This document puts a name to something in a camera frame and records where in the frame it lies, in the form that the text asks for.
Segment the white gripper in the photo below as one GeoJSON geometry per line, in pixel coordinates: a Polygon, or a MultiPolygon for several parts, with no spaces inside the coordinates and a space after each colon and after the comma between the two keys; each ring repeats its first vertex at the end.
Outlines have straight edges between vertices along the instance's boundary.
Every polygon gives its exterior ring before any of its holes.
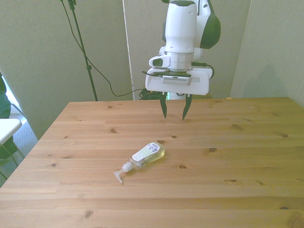
{"type": "Polygon", "coordinates": [[[193,67],[186,72],[170,71],[153,67],[146,73],[145,87],[150,91],[162,92],[160,104],[163,116],[167,117],[167,92],[186,94],[182,120],[185,119],[192,102],[192,95],[206,95],[212,70],[207,67],[193,67]]]}

